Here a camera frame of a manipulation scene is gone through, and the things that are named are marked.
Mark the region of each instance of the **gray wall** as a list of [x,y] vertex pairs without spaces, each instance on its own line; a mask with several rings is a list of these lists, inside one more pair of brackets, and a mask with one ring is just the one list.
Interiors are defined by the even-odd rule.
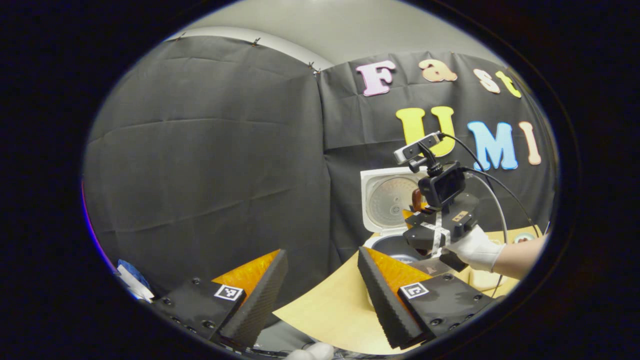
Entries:
[[[247,29],[266,34],[261,42],[325,69],[349,60],[405,51],[453,51],[505,65],[476,39],[438,17],[396,0],[244,0],[203,17],[177,35],[205,27],[210,34],[249,40]],[[275,42],[293,46],[278,48]],[[309,59],[316,54],[317,59]]]

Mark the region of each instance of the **yellow letter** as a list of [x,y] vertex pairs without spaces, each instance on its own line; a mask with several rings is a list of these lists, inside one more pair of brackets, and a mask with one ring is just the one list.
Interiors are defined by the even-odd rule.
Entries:
[[396,111],[396,116],[402,121],[404,139],[407,144],[424,138],[424,127],[422,126],[424,110],[420,108],[400,109]]
[[440,60],[429,59],[422,60],[418,63],[420,69],[422,71],[422,77],[429,81],[437,82],[437,81],[454,81],[458,78],[455,72],[449,70],[447,65]]
[[515,87],[513,87],[513,82],[511,81],[511,79],[509,79],[509,77],[507,75],[505,75],[502,71],[496,72],[495,75],[498,78],[501,78],[502,82],[507,87],[507,89],[509,89],[509,91],[513,94],[513,96],[515,96],[515,97],[521,97],[522,96],[520,94],[520,92],[518,90],[516,90]]
[[[455,136],[453,133],[453,122],[451,121],[451,115],[453,114],[452,108],[448,106],[436,106],[431,109],[431,113],[438,117],[441,132]],[[420,108],[400,109],[396,112],[396,116],[402,121],[404,139],[407,144],[424,138],[424,126],[422,125],[422,117],[424,114],[424,110]],[[444,138],[438,145],[433,146],[431,151],[439,158],[449,154],[455,145],[456,142],[452,138]]]
[[[435,108],[431,108],[431,113],[438,117],[441,132],[451,136],[456,136],[453,133],[453,121],[451,121],[451,115],[453,115],[452,108],[448,106],[436,106]],[[444,138],[438,145],[432,147],[431,151],[433,151],[433,154],[439,158],[449,154],[455,145],[456,141],[452,138]]]

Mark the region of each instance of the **black fabric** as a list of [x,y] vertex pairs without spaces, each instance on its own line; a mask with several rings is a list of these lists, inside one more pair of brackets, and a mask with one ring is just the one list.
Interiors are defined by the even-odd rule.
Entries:
[[88,139],[95,234],[158,294],[286,249],[283,306],[338,266],[322,133],[302,62],[229,38],[163,42],[118,82]]
[[[458,78],[456,81],[432,83],[422,77],[418,63],[434,58],[447,64]],[[391,60],[396,69],[390,70],[393,81],[386,94],[366,97],[362,75],[355,69],[360,65]],[[322,71],[319,76],[324,121],[324,156],[327,160],[331,187],[331,239],[343,261],[364,244],[372,232],[362,222],[360,171],[398,167],[393,152],[406,145],[401,121],[396,111],[404,108],[422,108],[425,134],[440,130],[438,119],[431,114],[435,106],[448,106],[454,110],[452,122],[455,136],[476,152],[473,133],[467,128],[471,121],[482,121],[495,136],[497,124],[506,122],[513,128],[511,136],[518,168],[501,167],[488,173],[502,181],[515,193],[535,224],[542,230],[547,226],[554,196],[556,170],[554,153],[547,133],[545,118],[536,108],[535,100],[515,84],[522,94],[519,99],[508,92],[502,81],[492,78],[500,86],[500,94],[482,87],[474,69],[495,74],[498,70],[516,81],[508,69],[473,56],[453,53],[400,53],[380,54],[350,61]],[[529,164],[527,142],[518,123],[533,125],[539,165]],[[442,163],[458,160],[472,167],[474,160],[458,144]],[[520,206],[498,184],[493,185],[510,229],[529,226]],[[479,225],[485,231],[499,231],[499,214],[486,188],[475,180],[467,181],[467,190],[480,199]]]
[[[430,83],[418,62],[444,61],[458,79]],[[359,65],[392,60],[387,94],[364,97]],[[362,222],[360,171],[397,167],[405,144],[396,111],[422,108],[425,133],[440,129],[434,106],[450,106],[457,137],[473,151],[467,124],[513,127],[518,168],[491,169],[544,229],[554,194],[553,154],[544,114],[522,88],[486,91],[472,73],[508,69],[461,54],[381,54],[323,70],[264,46],[222,37],[163,42],[116,84],[97,115],[84,161],[93,229],[116,263],[133,264],[158,295],[193,274],[211,278],[276,249],[289,271],[275,308],[320,283],[371,232]],[[521,121],[534,126],[541,165],[530,165]],[[440,158],[473,165],[456,145]],[[486,189],[479,224],[500,222]],[[510,229],[528,225],[494,185]],[[268,324],[276,321],[271,316]]]

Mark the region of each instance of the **letter a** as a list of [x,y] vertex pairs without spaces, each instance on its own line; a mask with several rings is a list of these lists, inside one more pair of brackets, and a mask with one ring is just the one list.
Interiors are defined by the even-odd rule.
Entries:
[[420,61],[420,63],[418,63],[418,66],[420,67],[420,69],[423,69],[422,77],[434,83],[443,80],[454,81],[458,78],[458,75],[455,72],[449,70],[447,65],[440,60],[422,60]]

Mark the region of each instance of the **white glove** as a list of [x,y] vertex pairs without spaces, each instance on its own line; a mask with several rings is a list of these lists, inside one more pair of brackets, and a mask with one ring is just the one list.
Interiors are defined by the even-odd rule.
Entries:
[[293,350],[285,360],[331,360],[335,349],[327,343],[315,343],[306,350]]
[[493,243],[489,240],[489,236],[476,225],[456,243],[444,248],[455,252],[462,261],[469,264],[474,270],[493,272],[493,265],[504,246],[505,244]]

